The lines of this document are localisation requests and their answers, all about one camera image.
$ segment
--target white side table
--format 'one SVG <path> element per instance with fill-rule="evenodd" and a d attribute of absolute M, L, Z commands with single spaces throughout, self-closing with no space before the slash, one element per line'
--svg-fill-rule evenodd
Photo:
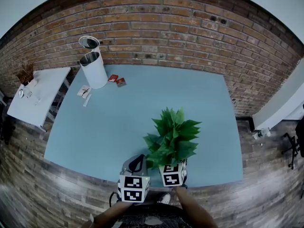
<path fill-rule="evenodd" d="M 23 96 L 20 98 L 19 90 L 23 88 L 23 85 L 21 85 L 9 106 L 8 115 L 45 131 L 43 124 L 46 117 L 54 121 L 54 117 L 49 113 L 49 110 L 61 85 L 65 84 L 69 88 L 66 77 L 70 70 L 70 67 L 64 67 L 35 71 L 34 78 L 38 80 L 38 84 L 35 87 L 29 86 L 34 97 L 28 99 Z M 35 104 L 35 97 L 40 99 L 38 104 Z"/>

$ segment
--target green plant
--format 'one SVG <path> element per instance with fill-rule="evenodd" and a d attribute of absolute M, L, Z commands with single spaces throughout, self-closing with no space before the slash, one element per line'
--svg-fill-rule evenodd
<path fill-rule="evenodd" d="M 144 137 L 151 154 L 147 156 L 148 168 L 177 163 L 194 155 L 197 143 L 190 140 L 197 138 L 201 122 L 184 119 L 183 108 L 175 112 L 168 108 L 162 110 L 161 119 L 152 119 L 160 136 L 149 134 Z"/>

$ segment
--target office chair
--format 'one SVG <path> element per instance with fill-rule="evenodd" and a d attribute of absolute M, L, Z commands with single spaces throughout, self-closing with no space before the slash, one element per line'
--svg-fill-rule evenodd
<path fill-rule="evenodd" d="M 295 136 L 291 138 L 288 133 L 284 134 L 284 137 L 288 137 L 289 142 L 291 143 L 291 147 L 288 150 L 282 151 L 282 154 L 284 154 L 289 150 L 293 150 L 291 164 L 288 164 L 288 167 L 291 167 L 292 170 L 295 168 L 294 159 L 295 156 L 298 155 L 298 151 L 300 151 L 301 156 L 304 157 L 304 117 L 299 121 L 298 125 L 296 126 L 295 133 L 298 137 L 297 141 L 295 140 Z"/>

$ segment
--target white trash can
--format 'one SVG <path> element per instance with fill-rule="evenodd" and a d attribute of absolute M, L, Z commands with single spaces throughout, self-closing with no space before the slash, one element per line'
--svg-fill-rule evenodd
<path fill-rule="evenodd" d="M 106 75 L 104 62 L 100 55 L 99 40 L 92 36 L 82 36 L 79 39 L 79 44 L 84 48 L 92 50 L 80 59 L 80 65 L 89 85 L 93 89 L 105 86 L 108 82 L 108 76 Z"/>

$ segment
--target white sneaker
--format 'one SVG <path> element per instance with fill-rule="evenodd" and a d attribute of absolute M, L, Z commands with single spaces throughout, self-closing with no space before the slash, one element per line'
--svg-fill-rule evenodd
<path fill-rule="evenodd" d="M 160 200 L 158 200 L 158 203 L 163 203 L 163 204 L 169 204 L 171 199 L 171 195 L 169 193 L 165 193 L 161 196 Z"/>

